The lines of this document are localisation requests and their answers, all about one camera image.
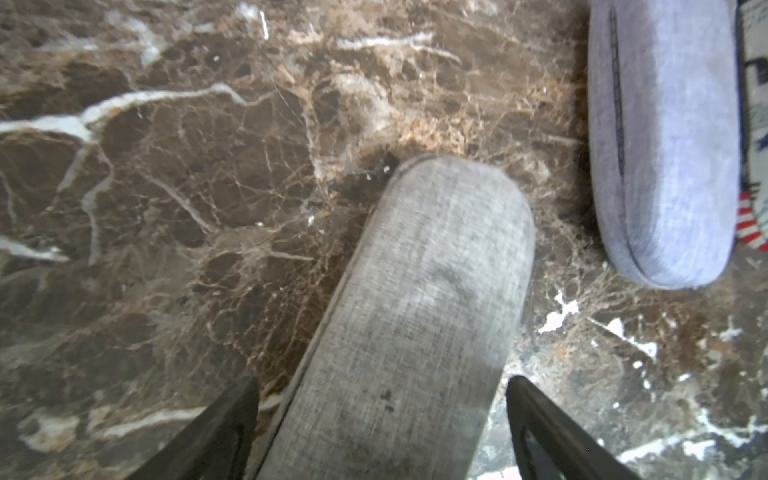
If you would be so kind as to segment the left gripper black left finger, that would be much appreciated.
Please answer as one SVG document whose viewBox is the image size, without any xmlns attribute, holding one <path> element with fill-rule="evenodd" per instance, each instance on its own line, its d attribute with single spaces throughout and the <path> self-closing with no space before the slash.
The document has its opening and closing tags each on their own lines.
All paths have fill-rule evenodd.
<svg viewBox="0 0 768 480">
<path fill-rule="evenodd" d="M 129 477 L 242 479 L 255 436 L 259 399 L 255 378 L 230 388 Z"/>
</svg>

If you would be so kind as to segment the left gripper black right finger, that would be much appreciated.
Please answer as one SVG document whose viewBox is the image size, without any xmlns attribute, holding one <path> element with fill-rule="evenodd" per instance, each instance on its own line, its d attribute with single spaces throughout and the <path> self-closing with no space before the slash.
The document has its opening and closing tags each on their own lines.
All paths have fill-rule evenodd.
<svg viewBox="0 0 768 480">
<path fill-rule="evenodd" d="M 639 479 L 526 377 L 512 376 L 505 398 L 523 479 Z"/>
</svg>

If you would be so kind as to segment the grey eyeglass case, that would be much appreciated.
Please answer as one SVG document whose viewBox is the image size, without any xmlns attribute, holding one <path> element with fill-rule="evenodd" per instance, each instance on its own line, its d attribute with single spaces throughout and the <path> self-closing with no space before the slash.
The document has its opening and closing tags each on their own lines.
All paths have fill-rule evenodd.
<svg viewBox="0 0 768 480">
<path fill-rule="evenodd" d="M 400 165 L 273 419 L 257 479 L 462 479 L 519 330 L 528 202 L 500 169 Z"/>
</svg>

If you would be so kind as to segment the lavender eyeglass case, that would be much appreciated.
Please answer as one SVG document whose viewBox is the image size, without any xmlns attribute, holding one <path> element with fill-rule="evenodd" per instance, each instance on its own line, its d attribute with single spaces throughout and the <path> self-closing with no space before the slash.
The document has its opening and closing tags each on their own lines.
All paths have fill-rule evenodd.
<svg viewBox="0 0 768 480">
<path fill-rule="evenodd" d="M 740 101 L 725 1 L 590 6 L 591 181 L 603 245 L 655 289 L 725 269 L 740 192 Z"/>
</svg>

